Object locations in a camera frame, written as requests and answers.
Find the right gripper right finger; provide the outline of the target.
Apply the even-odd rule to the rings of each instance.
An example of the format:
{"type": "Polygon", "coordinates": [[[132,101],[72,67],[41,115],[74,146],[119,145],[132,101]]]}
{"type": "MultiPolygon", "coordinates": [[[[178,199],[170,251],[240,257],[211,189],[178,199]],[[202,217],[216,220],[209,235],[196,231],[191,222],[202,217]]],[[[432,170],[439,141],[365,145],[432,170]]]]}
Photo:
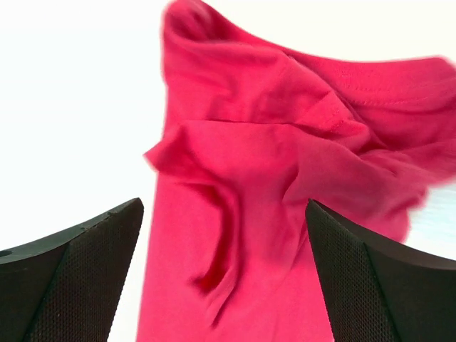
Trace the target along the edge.
{"type": "Polygon", "coordinates": [[[405,246],[317,201],[306,223],[335,341],[455,340],[455,261],[405,246]]]}

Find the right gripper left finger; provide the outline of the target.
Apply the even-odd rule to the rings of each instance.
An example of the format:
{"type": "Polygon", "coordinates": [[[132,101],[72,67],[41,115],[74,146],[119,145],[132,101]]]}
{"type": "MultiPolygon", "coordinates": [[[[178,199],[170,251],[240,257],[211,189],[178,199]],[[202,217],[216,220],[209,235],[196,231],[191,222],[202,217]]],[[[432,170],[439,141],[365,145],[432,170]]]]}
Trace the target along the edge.
{"type": "Polygon", "coordinates": [[[134,198],[2,250],[1,341],[107,341],[143,213],[134,198]]]}

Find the red t-shirt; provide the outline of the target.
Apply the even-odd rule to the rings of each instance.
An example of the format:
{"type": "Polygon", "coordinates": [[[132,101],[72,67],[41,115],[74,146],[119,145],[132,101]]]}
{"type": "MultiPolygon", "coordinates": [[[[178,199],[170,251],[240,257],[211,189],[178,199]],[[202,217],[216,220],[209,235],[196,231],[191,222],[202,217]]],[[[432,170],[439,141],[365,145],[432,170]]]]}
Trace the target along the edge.
{"type": "Polygon", "coordinates": [[[331,341],[307,202],[403,242],[455,176],[455,67],[299,53],[202,1],[168,6],[162,47],[138,340],[331,341]]]}

